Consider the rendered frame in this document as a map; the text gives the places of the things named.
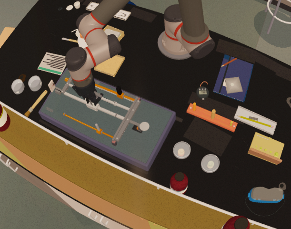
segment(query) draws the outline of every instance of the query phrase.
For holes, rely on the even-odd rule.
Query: gray floor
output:
[[[16,27],[36,0],[0,0],[0,34]],[[164,13],[177,0],[132,0],[136,5]],[[291,66],[291,25],[274,21],[265,13],[263,0],[203,0],[205,22],[211,31],[246,44]],[[291,21],[280,9],[277,16]],[[101,229],[102,225],[63,205],[0,162],[0,229]]]

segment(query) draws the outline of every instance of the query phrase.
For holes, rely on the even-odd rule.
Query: red pencil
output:
[[[233,61],[235,61],[235,60],[237,60],[237,58],[234,58],[233,60],[231,60],[231,61],[229,61],[229,62],[226,62],[226,63],[224,63],[224,64],[222,65],[222,67],[223,67],[223,66],[226,66],[227,64],[229,64],[229,63],[231,63],[231,62],[233,62]]]

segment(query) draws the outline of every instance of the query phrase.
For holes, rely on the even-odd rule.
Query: orange peg board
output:
[[[196,110],[193,111],[193,104],[190,104],[190,106],[187,109],[187,113],[191,114],[193,116],[196,116],[198,118],[201,118],[203,120],[206,120],[209,123],[213,123],[215,125],[218,125],[224,129],[230,130],[232,132],[234,132],[236,127],[237,127],[236,122],[233,122],[232,126],[230,126],[231,120],[228,118],[222,117],[218,114],[215,114],[215,117],[213,119],[211,119],[211,111],[203,109],[199,106],[196,106]]]

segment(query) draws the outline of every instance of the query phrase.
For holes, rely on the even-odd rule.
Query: black tabletop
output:
[[[71,33],[76,29],[76,19],[89,11],[85,10],[83,5],[78,10],[67,11],[67,5],[65,0],[39,0],[0,49],[0,100],[21,114],[32,106],[43,89],[49,92],[48,83],[51,79],[57,82],[60,77],[37,70],[45,53],[66,55],[70,48],[77,46],[76,43],[63,41],[62,37],[76,40],[75,34]],[[125,61],[116,77],[95,71],[93,76],[176,112],[177,121],[150,170],[145,172],[137,169],[41,120],[38,111],[43,101],[37,105],[30,119],[155,183],[170,188],[171,176],[183,172],[189,179],[185,195],[274,228],[291,228],[291,108],[286,103],[286,99],[291,97],[291,82],[255,62],[244,103],[216,94],[213,88],[224,56],[223,53],[216,51],[219,41],[236,44],[236,47],[246,46],[210,32],[216,47],[208,56],[200,60],[193,58],[172,60],[165,57],[157,46],[158,37],[164,31],[163,14],[129,4],[124,7],[127,11],[132,9],[142,10],[144,14],[139,16],[132,14],[127,21],[112,18],[108,23],[125,32],[120,42],[122,45],[120,55],[125,57]],[[148,15],[150,20],[146,20],[146,13],[150,13]],[[289,66],[268,58],[291,70]],[[32,92],[25,88],[22,94],[15,95],[11,90],[11,84],[21,74],[27,75],[26,80],[33,75],[39,75],[43,84],[42,89]],[[210,91],[210,99],[234,109],[240,105],[278,123],[273,136],[247,124],[239,124],[234,133],[209,124],[232,137],[223,154],[218,156],[219,169],[212,174],[201,169],[201,160],[205,155],[213,153],[184,137],[195,119],[186,113],[188,101],[203,81],[208,82],[205,86]],[[255,132],[285,144],[281,155],[282,163],[274,165],[248,155]],[[184,160],[179,160],[173,155],[173,147],[179,141],[187,142],[192,148],[190,156]],[[245,199],[252,188],[278,187],[281,182],[287,186],[283,206],[284,200],[275,204],[258,204],[247,199],[246,203],[254,213],[248,209]],[[275,211],[277,212],[272,216],[261,217]]]

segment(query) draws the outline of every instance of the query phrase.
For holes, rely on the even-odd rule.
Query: drawer handle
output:
[[[100,219],[100,224],[102,224],[102,225],[104,225],[104,226],[106,226],[107,224],[108,224],[108,221],[106,221],[106,223],[104,224],[104,223],[102,223],[102,219],[104,218],[104,216],[102,216],[101,217],[101,219]]]
[[[1,155],[2,154],[0,154],[0,161],[6,166],[6,167],[8,167],[8,165],[1,159]]]
[[[13,168],[10,166],[10,164],[11,164],[10,159],[7,160],[6,164],[7,164],[7,166],[8,166],[12,171],[14,171],[14,172],[17,171],[18,167],[16,167],[16,169],[13,169]]]
[[[90,210],[90,212],[88,213],[88,217],[90,218],[90,219],[92,219],[93,221],[96,221],[96,219],[97,219],[97,215],[96,215],[96,217],[95,218],[93,218],[90,214],[92,213],[92,210]]]

